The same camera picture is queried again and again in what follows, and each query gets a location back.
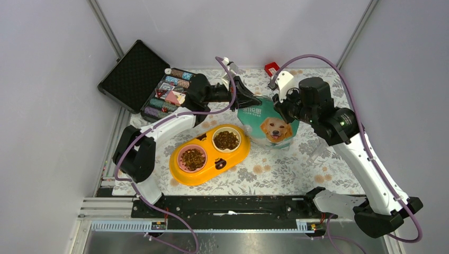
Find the green dog food bag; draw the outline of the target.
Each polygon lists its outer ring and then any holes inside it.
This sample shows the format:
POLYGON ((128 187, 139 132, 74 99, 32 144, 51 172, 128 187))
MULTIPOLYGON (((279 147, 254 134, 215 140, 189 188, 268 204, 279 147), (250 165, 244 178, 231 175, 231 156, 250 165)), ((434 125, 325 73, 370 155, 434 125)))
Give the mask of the green dog food bag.
POLYGON ((245 128, 250 139, 266 149, 288 148, 296 136, 299 121, 291 123, 285 120, 274 109, 274 103, 267 96, 256 96, 260 105, 241 108, 237 118, 245 128))

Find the clear plastic scoop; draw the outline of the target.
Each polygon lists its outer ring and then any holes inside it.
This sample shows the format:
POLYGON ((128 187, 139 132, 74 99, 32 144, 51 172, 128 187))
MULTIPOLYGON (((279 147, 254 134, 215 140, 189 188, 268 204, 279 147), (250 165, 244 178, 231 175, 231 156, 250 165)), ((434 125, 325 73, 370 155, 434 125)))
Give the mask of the clear plastic scoop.
POLYGON ((323 151, 326 149, 326 147, 327 147, 326 141, 323 139, 320 139, 318 146, 315 148, 313 153, 308 157, 308 159, 306 160, 306 163, 309 165, 312 165, 316 161, 316 159, 323 153, 323 151))

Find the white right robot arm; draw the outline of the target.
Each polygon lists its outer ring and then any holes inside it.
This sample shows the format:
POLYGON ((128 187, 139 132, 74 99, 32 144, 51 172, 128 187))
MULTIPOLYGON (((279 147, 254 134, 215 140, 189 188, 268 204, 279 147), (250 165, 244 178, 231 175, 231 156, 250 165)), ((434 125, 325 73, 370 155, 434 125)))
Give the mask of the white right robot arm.
POLYGON ((322 78, 306 78, 298 84, 275 78, 268 86, 275 91, 272 99, 280 116, 289 123, 298 120, 310 125, 347 163, 366 195, 358 198, 314 188, 303 205, 308 217, 336 214, 353 220, 369 237, 379 238, 391 234, 423 207, 421 200, 408 196, 376 160, 355 113, 335 106, 329 84, 322 78))

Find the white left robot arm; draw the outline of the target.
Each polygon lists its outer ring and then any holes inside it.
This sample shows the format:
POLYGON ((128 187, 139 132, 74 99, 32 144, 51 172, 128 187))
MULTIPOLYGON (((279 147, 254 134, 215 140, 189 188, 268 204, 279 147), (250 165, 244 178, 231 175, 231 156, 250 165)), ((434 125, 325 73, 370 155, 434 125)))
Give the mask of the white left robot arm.
POLYGON ((193 75, 187 88, 185 101, 173 113, 143 128, 126 127, 113 155, 115 170, 127 175, 136 194, 142 199, 144 211, 151 217, 159 217, 164 212, 163 196, 151 174, 155 168, 157 147, 179 133, 194 128, 213 112, 209 103, 224 103, 226 110, 237 110, 261 105, 243 81, 235 76, 229 86, 211 85, 203 74, 193 75))

